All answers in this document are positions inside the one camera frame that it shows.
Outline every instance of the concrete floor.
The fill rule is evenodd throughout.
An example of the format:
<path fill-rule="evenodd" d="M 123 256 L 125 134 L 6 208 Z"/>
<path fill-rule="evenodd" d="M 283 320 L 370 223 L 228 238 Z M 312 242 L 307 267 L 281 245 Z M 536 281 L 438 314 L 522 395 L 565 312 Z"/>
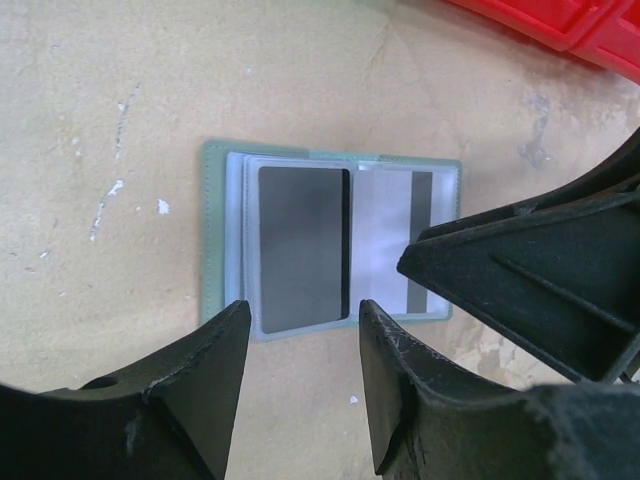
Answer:
<path fill-rule="evenodd" d="M 195 328 L 209 137 L 457 158 L 468 215 L 640 124 L 637 85 L 429 0 L 4 0 L 0 39 L 0 380 L 34 391 Z M 411 331 L 517 388 L 561 380 L 460 311 Z M 356 330 L 250 346 L 227 478 L 370 479 L 369 449 Z"/>

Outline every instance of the red plastic crate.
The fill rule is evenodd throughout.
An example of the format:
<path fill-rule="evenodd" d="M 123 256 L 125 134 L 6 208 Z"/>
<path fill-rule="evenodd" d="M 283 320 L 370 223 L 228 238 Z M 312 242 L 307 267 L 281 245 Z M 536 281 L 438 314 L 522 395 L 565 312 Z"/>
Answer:
<path fill-rule="evenodd" d="M 450 0 L 640 83 L 640 0 Z"/>

